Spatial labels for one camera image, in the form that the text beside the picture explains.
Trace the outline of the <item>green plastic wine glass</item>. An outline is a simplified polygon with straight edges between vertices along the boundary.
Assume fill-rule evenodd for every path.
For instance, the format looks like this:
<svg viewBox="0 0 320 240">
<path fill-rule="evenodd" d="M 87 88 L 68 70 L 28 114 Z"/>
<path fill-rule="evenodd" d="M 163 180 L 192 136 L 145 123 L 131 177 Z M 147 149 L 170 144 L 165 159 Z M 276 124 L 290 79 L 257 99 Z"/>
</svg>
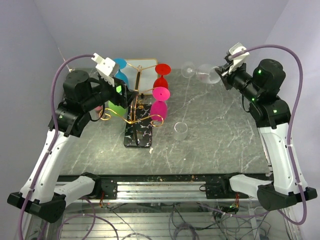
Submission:
<svg viewBox="0 0 320 240">
<path fill-rule="evenodd" d="M 122 87 L 121 86 L 117 86 L 116 87 L 116 91 L 117 93 L 122 93 Z M 115 113 L 117 113 L 118 115 L 120 115 L 121 117 L 123 117 L 126 113 L 126 109 L 123 108 L 120 105 L 115 105 L 114 103 L 112 103 L 110 100 L 108 101 L 108 108 L 113 110 Z M 116 116 L 116 114 L 114 112 L 111 112 L 110 114 L 113 116 Z"/>
</svg>

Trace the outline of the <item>blue plastic wine glass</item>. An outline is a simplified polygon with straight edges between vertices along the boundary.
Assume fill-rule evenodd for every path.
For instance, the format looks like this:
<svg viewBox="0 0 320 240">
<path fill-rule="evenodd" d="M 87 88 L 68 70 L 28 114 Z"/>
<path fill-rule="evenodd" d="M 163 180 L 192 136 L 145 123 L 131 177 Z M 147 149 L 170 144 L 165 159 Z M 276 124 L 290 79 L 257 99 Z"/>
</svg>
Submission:
<svg viewBox="0 0 320 240">
<path fill-rule="evenodd" d="M 115 58 L 114 61 L 119 66 L 119 69 L 115 74 L 115 77 L 119 80 L 124 81 L 124 83 L 129 87 L 128 77 L 122 72 L 122 70 L 127 66 L 126 60 L 123 58 Z"/>
</svg>

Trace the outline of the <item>gold wine glass rack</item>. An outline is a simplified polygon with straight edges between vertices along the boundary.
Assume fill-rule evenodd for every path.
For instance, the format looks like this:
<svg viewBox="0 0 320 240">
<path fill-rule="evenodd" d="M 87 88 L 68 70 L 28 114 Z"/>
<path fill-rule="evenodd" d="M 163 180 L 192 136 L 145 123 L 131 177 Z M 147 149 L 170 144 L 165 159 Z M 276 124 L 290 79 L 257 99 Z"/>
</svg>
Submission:
<svg viewBox="0 0 320 240">
<path fill-rule="evenodd" d="M 163 118 L 161 122 L 152 120 L 150 111 L 153 103 L 144 104 L 141 102 L 145 97 L 145 94 L 139 93 L 138 90 L 141 71 L 142 69 L 138 70 L 134 89 L 138 95 L 130 104 L 127 119 L 124 120 L 126 128 L 123 144 L 126 148 L 150 148 L 153 127 L 160 127 L 164 124 Z"/>
</svg>

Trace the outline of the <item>clear glass cup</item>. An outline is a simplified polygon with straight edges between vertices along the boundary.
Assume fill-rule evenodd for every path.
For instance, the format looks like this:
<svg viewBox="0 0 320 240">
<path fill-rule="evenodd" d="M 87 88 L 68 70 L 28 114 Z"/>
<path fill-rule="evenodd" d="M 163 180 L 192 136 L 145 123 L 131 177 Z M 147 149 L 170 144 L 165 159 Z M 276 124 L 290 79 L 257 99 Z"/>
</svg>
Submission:
<svg viewBox="0 0 320 240">
<path fill-rule="evenodd" d="M 177 141 L 183 141 L 188 135 L 188 125 L 184 122 L 177 122 L 173 127 L 173 137 Z"/>
<path fill-rule="evenodd" d="M 192 62 L 185 62 L 181 67 L 181 75 L 186 78 L 195 77 L 198 81 L 204 84 L 217 84 L 220 82 L 221 77 L 217 73 L 219 68 L 212 64 L 202 64 L 196 67 Z"/>
</svg>

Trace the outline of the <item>pink plastic wine glass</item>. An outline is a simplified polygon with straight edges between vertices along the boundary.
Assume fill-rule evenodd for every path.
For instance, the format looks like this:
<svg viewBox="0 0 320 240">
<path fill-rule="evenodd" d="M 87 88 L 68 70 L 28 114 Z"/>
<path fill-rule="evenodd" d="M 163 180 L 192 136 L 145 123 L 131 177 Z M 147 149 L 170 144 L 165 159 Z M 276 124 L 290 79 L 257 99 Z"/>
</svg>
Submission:
<svg viewBox="0 0 320 240">
<path fill-rule="evenodd" d="M 154 121 L 161 122 L 165 120 L 168 114 L 168 107 L 166 101 L 170 98 L 170 91 L 165 87 L 156 87 L 152 90 L 152 96 L 155 102 L 151 105 L 150 115 Z"/>
</svg>

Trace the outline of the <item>red plastic wine glass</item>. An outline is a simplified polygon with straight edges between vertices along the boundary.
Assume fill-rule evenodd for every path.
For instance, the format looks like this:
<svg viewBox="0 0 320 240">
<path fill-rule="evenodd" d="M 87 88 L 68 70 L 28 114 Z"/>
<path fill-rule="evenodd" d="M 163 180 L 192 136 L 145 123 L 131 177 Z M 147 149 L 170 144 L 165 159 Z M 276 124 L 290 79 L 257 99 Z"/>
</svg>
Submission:
<svg viewBox="0 0 320 240">
<path fill-rule="evenodd" d="M 171 73 L 171 67 L 165 63 L 159 63 L 155 66 L 155 72 L 159 75 L 159 77 L 154 81 L 153 88 L 163 87 L 168 89 L 169 84 L 166 80 L 165 76 Z"/>
</svg>

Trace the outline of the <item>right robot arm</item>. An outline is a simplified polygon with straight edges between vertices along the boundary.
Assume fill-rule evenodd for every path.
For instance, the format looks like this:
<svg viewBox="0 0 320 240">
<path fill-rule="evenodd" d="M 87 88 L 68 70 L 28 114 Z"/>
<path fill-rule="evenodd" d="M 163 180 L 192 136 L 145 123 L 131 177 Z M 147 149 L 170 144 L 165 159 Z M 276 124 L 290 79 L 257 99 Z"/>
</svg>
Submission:
<svg viewBox="0 0 320 240">
<path fill-rule="evenodd" d="M 228 72 L 231 66 L 231 63 L 215 66 L 213 75 L 223 82 L 227 90 L 234 88 L 249 101 L 248 112 L 255 121 L 271 176 L 265 180 L 240 172 L 229 173 L 220 181 L 202 185 L 200 191 L 205 192 L 207 199 L 231 198 L 242 193 L 258 199 L 267 211 L 317 198 L 317 190 L 308 186 L 299 164 L 291 158 L 294 151 L 288 132 L 293 114 L 288 104 L 278 96 L 286 77 L 283 66 L 276 60 L 263 59 L 252 75 L 247 73 L 245 63 Z"/>
</svg>

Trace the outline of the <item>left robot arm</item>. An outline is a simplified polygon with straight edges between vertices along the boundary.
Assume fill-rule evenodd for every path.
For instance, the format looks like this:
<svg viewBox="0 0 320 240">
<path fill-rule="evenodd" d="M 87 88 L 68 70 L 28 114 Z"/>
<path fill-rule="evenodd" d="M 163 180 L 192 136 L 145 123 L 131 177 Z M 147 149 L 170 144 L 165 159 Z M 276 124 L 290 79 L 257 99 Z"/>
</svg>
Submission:
<svg viewBox="0 0 320 240">
<path fill-rule="evenodd" d="M 66 76 L 65 98 L 54 113 L 57 124 L 50 121 L 35 169 L 21 190 L 8 196 L 8 204 L 55 223 L 75 200 L 101 196 L 102 179 L 93 173 L 82 173 L 64 186 L 58 187 L 56 183 L 71 143 L 91 121 L 90 112 L 108 101 L 127 108 L 138 95 L 137 91 L 129 90 L 124 81 L 113 80 L 114 84 L 109 84 L 101 74 L 95 79 L 84 70 L 74 70 Z"/>
</svg>

